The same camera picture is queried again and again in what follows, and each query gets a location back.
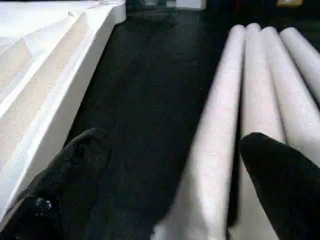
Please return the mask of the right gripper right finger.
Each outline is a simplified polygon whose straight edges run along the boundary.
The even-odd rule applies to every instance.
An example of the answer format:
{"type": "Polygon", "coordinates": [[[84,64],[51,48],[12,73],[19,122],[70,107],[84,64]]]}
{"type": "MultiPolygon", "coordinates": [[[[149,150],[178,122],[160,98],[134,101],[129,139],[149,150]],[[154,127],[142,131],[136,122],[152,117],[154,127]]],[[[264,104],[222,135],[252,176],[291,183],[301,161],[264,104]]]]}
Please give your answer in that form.
{"type": "Polygon", "coordinates": [[[320,238],[320,169],[298,150],[263,133],[239,144],[260,204],[281,240],[320,238]]]}

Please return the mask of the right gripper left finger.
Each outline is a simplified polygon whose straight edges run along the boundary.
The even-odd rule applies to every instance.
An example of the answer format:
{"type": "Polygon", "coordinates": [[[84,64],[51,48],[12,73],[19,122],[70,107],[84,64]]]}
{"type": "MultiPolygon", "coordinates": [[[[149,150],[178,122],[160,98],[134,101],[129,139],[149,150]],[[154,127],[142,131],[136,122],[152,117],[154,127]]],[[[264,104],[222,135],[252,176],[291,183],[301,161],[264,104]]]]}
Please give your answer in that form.
{"type": "Polygon", "coordinates": [[[9,209],[2,240],[80,240],[110,160],[108,133],[91,128],[71,140],[9,209]]]}

